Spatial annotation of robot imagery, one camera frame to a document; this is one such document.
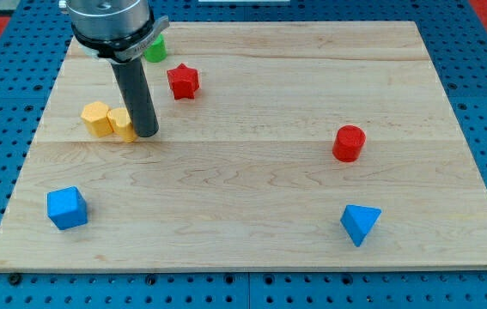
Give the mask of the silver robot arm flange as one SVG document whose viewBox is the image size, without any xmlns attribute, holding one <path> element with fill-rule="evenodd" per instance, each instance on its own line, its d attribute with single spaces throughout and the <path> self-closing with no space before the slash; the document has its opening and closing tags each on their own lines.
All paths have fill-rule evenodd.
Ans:
<svg viewBox="0 0 487 309">
<path fill-rule="evenodd" d="M 140 58 L 169 27 L 146 0 L 59 0 L 58 7 L 84 52 L 112 64 Z"/>
</svg>

